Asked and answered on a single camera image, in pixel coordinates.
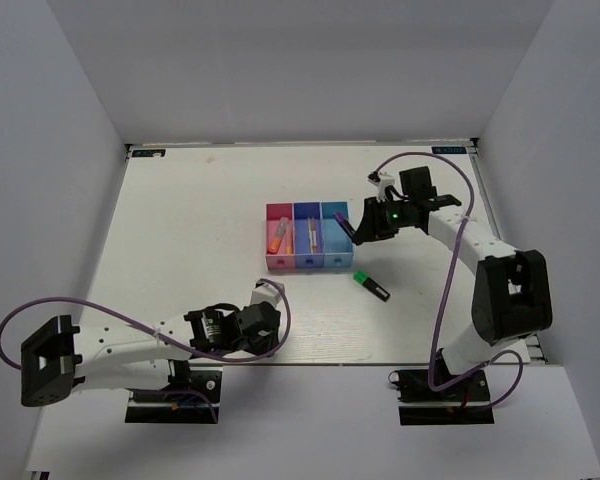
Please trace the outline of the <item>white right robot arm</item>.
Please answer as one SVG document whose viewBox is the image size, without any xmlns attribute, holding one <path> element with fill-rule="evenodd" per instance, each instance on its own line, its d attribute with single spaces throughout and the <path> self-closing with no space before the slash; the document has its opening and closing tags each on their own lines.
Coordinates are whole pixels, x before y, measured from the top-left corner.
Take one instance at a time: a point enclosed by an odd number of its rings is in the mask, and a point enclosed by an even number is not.
<svg viewBox="0 0 600 480">
<path fill-rule="evenodd" d="M 508 354 L 510 345 L 551 326 L 546 259 L 537 250 L 519 250 L 496 238 L 472 219 L 460 200 L 438 193 L 426 167 L 403 171 L 398 178 L 374 171 L 368 180 L 377 192 L 365 199 L 359 226 L 347 231 L 355 245 L 417 228 L 452 253 L 434 325 L 427 383 L 439 396 L 455 398 L 474 372 Z M 471 322 L 454 341 L 440 347 L 458 264 L 474 276 Z"/>
</svg>

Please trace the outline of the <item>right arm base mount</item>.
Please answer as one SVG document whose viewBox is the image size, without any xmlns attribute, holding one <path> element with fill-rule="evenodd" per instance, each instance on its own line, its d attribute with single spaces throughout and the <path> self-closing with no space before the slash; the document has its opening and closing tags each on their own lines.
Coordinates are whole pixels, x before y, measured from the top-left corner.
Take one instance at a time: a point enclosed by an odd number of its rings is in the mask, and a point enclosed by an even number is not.
<svg viewBox="0 0 600 480">
<path fill-rule="evenodd" d="M 394 370 L 401 426 L 468 426 L 495 423 L 486 375 L 479 371 L 447 390 L 434 392 L 425 369 Z"/>
</svg>

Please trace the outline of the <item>green cap black highlighter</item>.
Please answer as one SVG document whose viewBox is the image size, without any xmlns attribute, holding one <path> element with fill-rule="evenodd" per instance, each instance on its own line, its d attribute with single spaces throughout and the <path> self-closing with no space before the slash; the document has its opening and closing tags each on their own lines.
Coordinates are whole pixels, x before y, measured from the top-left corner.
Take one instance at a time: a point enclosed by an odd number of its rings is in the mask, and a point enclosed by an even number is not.
<svg viewBox="0 0 600 480">
<path fill-rule="evenodd" d="M 353 279 L 356 283 L 361 285 L 365 290 L 373 294 L 381 301 L 387 302 L 389 300 L 390 293 L 365 272 L 361 270 L 356 271 L 353 275 Z"/>
</svg>

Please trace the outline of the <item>purple cap black highlighter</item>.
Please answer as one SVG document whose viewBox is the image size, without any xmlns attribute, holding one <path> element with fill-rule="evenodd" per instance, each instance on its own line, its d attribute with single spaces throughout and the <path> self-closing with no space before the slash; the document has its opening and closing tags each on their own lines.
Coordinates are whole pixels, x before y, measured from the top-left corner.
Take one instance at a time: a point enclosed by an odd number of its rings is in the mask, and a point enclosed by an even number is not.
<svg viewBox="0 0 600 480">
<path fill-rule="evenodd" d="M 343 213 L 336 212 L 334 214 L 334 219 L 336 220 L 337 224 L 341 227 L 341 229 L 345 232 L 345 234 L 351 240 L 354 240 L 356 231 L 353 228 L 353 226 L 350 224 L 348 218 Z"/>
</svg>

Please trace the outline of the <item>pink thin pen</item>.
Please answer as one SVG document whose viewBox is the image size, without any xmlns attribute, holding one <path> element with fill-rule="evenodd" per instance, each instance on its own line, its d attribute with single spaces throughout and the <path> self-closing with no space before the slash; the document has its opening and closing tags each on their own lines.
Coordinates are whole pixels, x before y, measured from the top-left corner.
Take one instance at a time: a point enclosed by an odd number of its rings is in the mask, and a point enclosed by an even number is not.
<svg viewBox="0 0 600 480">
<path fill-rule="evenodd" d="M 316 241 L 316 251 L 315 253 L 319 252 L 319 241 L 318 241 L 318 231 L 317 231 L 317 220 L 314 218 L 315 220 L 315 241 Z"/>
</svg>

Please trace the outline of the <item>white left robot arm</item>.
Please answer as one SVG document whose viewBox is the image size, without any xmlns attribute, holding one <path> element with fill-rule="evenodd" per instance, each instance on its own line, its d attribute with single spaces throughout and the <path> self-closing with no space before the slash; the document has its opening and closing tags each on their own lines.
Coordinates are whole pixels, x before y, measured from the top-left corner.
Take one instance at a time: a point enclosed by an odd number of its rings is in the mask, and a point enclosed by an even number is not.
<svg viewBox="0 0 600 480">
<path fill-rule="evenodd" d="M 88 328 L 57 316 L 21 345 L 20 401 L 47 406 L 96 388 L 160 390 L 179 399 L 192 378 L 180 365 L 237 352 L 267 358 L 280 343 L 280 323 L 280 311 L 267 301 L 244 308 L 216 304 L 142 327 Z"/>
</svg>

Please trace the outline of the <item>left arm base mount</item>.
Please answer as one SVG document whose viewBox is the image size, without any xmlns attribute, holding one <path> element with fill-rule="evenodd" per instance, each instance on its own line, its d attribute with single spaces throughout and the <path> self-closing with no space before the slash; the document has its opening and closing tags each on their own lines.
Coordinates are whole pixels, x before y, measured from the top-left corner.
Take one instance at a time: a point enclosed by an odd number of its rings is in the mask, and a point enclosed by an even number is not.
<svg viewBox="0 0 600 480">
<path fill-rule="evenodd" d="M 177 367 L 172 383 L 159 390 L 131 390 L 128 424 L 214 425 L 219 421 L 222 368 Z"/>
</svg>

